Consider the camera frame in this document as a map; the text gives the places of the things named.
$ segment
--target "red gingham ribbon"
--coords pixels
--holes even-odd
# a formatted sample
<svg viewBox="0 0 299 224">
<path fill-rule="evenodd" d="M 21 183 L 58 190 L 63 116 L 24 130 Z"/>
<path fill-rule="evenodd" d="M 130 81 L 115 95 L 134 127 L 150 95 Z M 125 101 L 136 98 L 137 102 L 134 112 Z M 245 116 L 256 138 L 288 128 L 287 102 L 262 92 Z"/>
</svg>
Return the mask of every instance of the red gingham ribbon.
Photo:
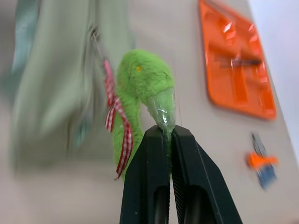
<svg viewBox="0 0 299 224">
<path fill-rule="evenodd" d="M 124 136 L 122 139 L 121 156 L 116 169 L 117 172 L 116 180 L 117 180 L 121 176 L 122 172 L 126 168 L 127 163 L 129 161 L 132 148 L 133 148 L 133 137 L 132 137 L 132 129 L 130 127 L 127 116 L 121 105 L 121 100 L 118 97 L 116 97 L 114 94 L 114 89 L 115 89 L 114 77 L 113 77 L 110 63 L 107 59 L 104 60 L 103 66 L 107 75 L 105 79 L 105 89 L 107 93 L 107 105 L 109 108 L 107 118 L 105 121 L 105 128 L 107 128 L 108 131 L 112 132 L 115 112 L 118 112 L 120 114 L 124 126 Z"/>
</svg>

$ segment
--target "orange handle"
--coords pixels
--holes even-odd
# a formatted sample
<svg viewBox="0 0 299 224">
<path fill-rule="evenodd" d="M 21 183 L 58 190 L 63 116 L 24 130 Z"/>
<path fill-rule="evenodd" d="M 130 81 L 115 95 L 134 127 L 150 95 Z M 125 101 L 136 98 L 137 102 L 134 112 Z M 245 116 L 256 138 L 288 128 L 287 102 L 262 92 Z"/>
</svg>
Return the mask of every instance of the orange handle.
<svg viewBox="0 0 299 224">
<path fill-rule="evenodd" d="M 254 168 L 255 170 L 268 165 L 277 165 L 278 164 L 278 159 L 275 156 L 269 156 L 269 157 L 261 157 L 257 155 L 256 153 L 250 153 L 247 156 L 247 164 Z"/>
</svg>

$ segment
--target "orange tray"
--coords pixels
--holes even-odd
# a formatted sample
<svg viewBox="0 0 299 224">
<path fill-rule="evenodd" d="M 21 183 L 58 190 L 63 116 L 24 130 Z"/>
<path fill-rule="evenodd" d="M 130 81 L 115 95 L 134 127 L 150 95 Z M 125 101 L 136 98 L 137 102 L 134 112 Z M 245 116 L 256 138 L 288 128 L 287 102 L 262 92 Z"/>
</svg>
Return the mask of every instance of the orange tray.
<svg viewBox="0 0 299 224">
<path fill-rule="evenodd" d="M 210 99 L 221 107 L 275 119 L 271 84 L 254 24 L 213 0 L 199 0 L 199 11 Z M 219 58 L 261 63 L 232 67 Z"/>
</svg>

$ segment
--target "green fabric bag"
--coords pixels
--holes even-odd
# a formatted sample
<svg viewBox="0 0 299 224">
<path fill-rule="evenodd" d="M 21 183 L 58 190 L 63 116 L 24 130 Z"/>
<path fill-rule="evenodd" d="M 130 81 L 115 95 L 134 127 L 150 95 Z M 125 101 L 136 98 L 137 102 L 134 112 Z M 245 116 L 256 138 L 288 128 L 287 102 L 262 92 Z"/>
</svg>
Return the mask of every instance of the green fabric bag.
<svg viewBox="0 0 299 224">
<path fill-rule="evenodd" d="M 106 93 L 95 66 L 91 26 L 115 70 L 133 48 L 125 0 L 43 0 L 30 56 L 14 101 L 14 168 L 62 159 L 113 160 L 105 130 Z"/>
</svg>

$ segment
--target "green plush toy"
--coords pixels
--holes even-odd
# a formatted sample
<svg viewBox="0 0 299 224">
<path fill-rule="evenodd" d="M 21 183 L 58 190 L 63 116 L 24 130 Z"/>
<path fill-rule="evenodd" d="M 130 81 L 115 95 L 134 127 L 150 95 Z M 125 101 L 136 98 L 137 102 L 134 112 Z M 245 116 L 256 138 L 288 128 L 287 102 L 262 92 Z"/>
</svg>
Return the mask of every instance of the green plush toy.
<svg viewBox="0 0 299 224">
<path fill-rule="evenodd" d="M 169 139 L 175 126 L 174 81 L 170 68 L 158 56 L 136 49 L 127 53 L 118 68 L 115 96 L 119 99 L 127 118 L 121 112 L 113 120 L 114 160 L 119 165 L 127 160 L 123 170 L 118 171 L 124 179 L 126 170 L 143 138 L 140 108 L 144 104 L 159 127 Z M 123 154 L 124 133 L 131 129 L 131 154 Z"/>
</svg>

